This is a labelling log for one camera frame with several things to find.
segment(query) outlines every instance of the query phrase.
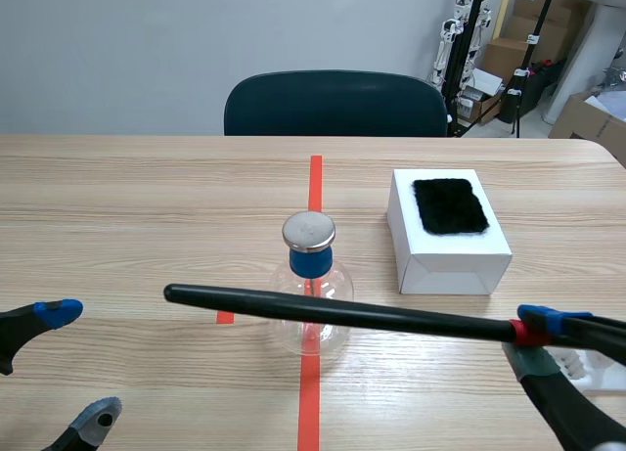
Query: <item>red tape line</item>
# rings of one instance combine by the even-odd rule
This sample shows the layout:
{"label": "red tape line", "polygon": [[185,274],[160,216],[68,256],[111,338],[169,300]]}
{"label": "red tape line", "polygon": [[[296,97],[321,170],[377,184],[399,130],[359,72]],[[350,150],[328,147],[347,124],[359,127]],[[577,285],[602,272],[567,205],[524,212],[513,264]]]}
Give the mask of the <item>red tape line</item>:
{"label": "red tape line", "polygon": [[217,324],[234,324],[235,314],[232,312],[217,311]]}
{"label": "red tape line", "polygon": [[[311,157],[309,180],[309,210],[322,211],[322,157]],[[319,293],[322,281],[314,280]],[[304,294],[311,295],[311,285],[304,285]],[[320,326],[304,326],[302,339],[304,351],[320,351]],[[302,356],[300,360],[300,410],[297,422],[297,451],[320,450],[320,372],[319,355]]]}

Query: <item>black foam pad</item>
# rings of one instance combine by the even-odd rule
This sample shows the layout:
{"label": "black foam pad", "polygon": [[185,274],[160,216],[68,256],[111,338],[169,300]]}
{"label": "black foam pad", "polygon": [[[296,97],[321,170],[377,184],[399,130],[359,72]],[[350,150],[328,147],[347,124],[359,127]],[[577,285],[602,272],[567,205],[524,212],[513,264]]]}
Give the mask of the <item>black foam pad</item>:
{"label": "black foam pad", "polygon": [[424,229],[430,234],[479,234],[489,227],[466,179],[416,180],[413,190]]}

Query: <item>chair backrest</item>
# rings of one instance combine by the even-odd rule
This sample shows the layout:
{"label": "chair backrest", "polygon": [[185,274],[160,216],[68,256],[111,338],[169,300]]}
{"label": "chair backrest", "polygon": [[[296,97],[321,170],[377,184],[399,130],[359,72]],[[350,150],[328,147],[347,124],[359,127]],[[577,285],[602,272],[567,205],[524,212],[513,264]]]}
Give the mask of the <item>chair backrest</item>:
{"label": "chair backrest", "polygon": [[292,71],[262,74],[231,92],[225,135],[446,136],[443,97],[399,74]]}

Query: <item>red clamp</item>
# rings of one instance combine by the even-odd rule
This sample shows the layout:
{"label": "red clamp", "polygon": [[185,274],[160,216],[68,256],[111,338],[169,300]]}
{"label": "red clamp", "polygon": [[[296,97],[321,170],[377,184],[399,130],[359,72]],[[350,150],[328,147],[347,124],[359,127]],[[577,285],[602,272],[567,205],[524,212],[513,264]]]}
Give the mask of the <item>red clamp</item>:
{"label": "red clamp", "polygon": [[518,319],[511,319],[509,322],[515,328],[516,346],[546,346],[550,344],[551,337],[544,332],[529,331],[528,328]]}

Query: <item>black rod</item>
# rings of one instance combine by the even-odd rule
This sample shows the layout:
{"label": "black rod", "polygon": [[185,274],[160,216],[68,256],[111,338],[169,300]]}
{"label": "black rod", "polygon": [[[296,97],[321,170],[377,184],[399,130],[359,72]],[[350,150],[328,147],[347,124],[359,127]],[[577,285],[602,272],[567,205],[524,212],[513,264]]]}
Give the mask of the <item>black rod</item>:
{"label": "black rod", "polygon": [[564,333],[626,366],[626,332],[623,328],[585,319],[563,320]]}
{"label": "black rod", "polygon": [[516,123],[516,138],[519,138],[519,129],[521,128],[521,94],[517,96],[517,101],[515,102],[515,123]]}
{"label": "black rod", "polygon": [[[541,13],[539,14],[539,20],[535,24],[535,30],[532,32],[533,35],[539,36],[541,34],[541,29],[544,26],[544,22],[546,21],[546,16],[548,15],[548,11],[550,10],[550,5],[552,4],[552,0],[546,0],[543,8],[541,8]],[[530,66],[530,61],[532,60],[532,54],[535,51],[535,44],[529,44],[526,49],[526,54],[524,55],[524,60],[521,62],[521,69],[528,68]]]}
{"label": "black rod", "polygon": [[169,285],[164,294],[168,301],[178,304],[269,319],[410,334],[515,341],[515,329],[508,321],[258,290]]}

